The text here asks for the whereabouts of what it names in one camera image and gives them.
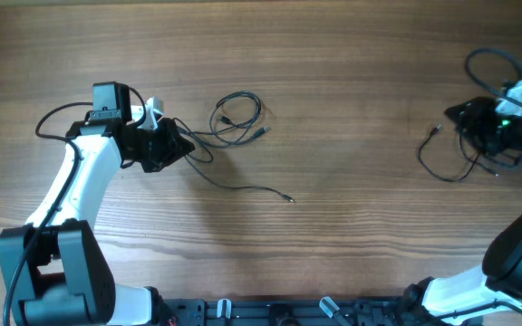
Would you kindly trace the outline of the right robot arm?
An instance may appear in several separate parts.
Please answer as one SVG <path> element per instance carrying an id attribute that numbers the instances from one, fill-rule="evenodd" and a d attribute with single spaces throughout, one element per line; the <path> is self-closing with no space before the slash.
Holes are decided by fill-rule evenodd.
<path id="1" fill-rule="evenodd" d="M 522 80 L 444 113 L 480 155 L 522 153 Z M 398 325 L 470 325 L 495 312 L 522 314 L 522 215 L 489 245 L 480 266 L 410 285 L 394 318 Z"/>

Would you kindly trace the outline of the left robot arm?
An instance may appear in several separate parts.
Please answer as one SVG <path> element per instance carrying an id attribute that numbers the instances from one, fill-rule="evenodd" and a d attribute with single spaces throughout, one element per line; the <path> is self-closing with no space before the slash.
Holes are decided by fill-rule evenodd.
<path id="1" fill-rule="evenodd" d="M 63 163 L 24 225 L 0 234 L 4 325 L 177 325 L 153 287 L 118 285 L 93 228 L 118 170 L 159 172 L 194 150 L 156 97 L 131 104 L 135 89 L 96 83 L 83 120 L 58 138 Z"/>

